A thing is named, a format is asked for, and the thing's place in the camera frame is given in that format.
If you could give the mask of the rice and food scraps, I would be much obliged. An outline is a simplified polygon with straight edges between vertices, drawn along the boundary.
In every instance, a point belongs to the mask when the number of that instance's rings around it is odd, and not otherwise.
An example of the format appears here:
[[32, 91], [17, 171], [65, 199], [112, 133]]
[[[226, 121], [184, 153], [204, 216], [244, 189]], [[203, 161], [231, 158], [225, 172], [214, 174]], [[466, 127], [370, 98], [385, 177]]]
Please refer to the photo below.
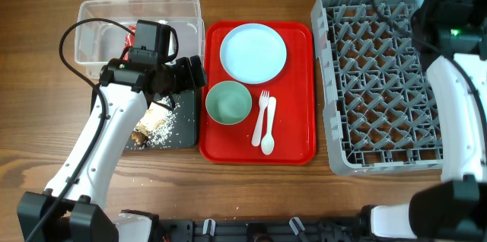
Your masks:
[[173, 135], [178, 105], [174, 110], [168, 110], [161, 106], [161, 104], [168, 105], [169, 102], [169, 98], [164, 97], [158, 104], [151, 103], [131, 133], [130, 139], [134, 148], [152, 148], [157, 145], [165, 146], [168, 142], [171, 143], [169, 137]]

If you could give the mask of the red snack wrapper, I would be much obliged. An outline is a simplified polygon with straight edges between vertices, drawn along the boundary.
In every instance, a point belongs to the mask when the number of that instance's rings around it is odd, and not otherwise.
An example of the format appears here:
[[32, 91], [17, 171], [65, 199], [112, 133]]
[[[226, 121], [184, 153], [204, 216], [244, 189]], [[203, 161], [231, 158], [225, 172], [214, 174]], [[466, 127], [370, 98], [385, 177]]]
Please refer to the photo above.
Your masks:
[[131, 32], [126, 35], [126, 38], [125, 38], [125, 46], [124, 46], [123, 53], [122, 53], [122, 56], [121, 56], [121, 59], [123, 59], [125, 61], [128, 60], [127, 54], [128, 54], [129, 48], [133, 46], [133, 43], [135, 41], [136, 26], [135, 25], [130, 25], [129, 26], [129, 29], [131, 30]]

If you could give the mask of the green bowl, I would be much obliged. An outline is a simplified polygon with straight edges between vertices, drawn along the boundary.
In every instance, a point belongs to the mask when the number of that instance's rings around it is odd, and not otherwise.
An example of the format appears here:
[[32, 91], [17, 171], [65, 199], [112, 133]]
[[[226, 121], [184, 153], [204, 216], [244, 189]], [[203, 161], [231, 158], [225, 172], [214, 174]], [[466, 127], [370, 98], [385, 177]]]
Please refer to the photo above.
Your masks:
[[208, 115], [217, 123], [232, 126], [245, 120], [253, 106], [249, 90], [237, 81], [214, 85], [205, 98]]

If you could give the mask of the light blue plate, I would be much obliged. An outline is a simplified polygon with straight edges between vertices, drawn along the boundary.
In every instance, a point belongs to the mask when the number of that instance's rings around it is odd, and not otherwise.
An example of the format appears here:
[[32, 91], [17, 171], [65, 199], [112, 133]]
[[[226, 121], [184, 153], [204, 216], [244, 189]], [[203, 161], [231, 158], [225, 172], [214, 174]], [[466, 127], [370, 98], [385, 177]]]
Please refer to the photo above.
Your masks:
[[288, 51], [276, 30], [249, 23], [225, 35], [219, 56], [222, 67], [233, 79], [245, 84], [262, 84], [281, 72]]

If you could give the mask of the white plastic fork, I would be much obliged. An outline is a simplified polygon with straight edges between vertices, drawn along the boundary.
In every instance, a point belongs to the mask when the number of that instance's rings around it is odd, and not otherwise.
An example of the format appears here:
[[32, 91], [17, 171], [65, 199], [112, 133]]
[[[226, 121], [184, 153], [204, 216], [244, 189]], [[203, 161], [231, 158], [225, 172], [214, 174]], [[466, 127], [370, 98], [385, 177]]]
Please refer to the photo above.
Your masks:
[[270, 98], [269, 91], [262, 90], [261, 95], [259, 96], [259, 113], [253, 131], [253, 136], [251, 139], [251, 145], [254, 147], [257, 147], [260, 144], [262, 128], [263, 128], [263, 117], [264, 117], [265, 109], [267, 108], [269, 103], [269, 98]]

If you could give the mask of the white plastic spoon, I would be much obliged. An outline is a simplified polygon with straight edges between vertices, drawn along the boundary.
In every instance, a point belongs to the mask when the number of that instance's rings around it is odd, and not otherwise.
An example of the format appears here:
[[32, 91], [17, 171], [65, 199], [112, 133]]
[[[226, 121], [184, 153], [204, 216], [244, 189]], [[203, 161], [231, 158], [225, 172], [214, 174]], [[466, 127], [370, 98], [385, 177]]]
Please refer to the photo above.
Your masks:
[[275, 140], [272, 136], [272, 127], [275, 118], [275, 111], [276, 111], [277, 100], [275, 97], [269, 98], [269, 104], [267, 107], [267, 125], [266, 125], [266, 134], [264, 135], [261, 141], [261, 149], [263, 154], [271, 155], [273, 149], [275, 147]]

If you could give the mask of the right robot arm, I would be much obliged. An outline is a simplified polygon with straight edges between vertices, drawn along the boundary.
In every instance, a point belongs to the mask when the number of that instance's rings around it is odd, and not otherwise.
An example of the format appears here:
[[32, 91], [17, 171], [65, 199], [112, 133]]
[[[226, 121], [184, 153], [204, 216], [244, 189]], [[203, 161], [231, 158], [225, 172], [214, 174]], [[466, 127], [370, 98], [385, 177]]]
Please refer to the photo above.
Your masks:
[[486, 239], [486, 0], [416, 0], [406, 36], [433, 90], [441, 183], [368, 216], [374, 237]]

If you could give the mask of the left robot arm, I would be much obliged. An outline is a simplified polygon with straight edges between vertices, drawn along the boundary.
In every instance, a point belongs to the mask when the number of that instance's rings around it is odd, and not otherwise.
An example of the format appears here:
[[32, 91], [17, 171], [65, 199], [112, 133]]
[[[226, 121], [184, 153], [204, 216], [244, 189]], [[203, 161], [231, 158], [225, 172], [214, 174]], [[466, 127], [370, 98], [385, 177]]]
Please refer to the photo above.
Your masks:
[[192, 91], [206, 84], [199, 56], [173, 65], [157, 60], [112, 59], [102, 68], [88, 122], [71, 154], [42, 193], [26, 192], [18, 219], [27, 241], [156, 241], [156, 214], [104, 212], [107, 191], [126, 142], [154, 96]]

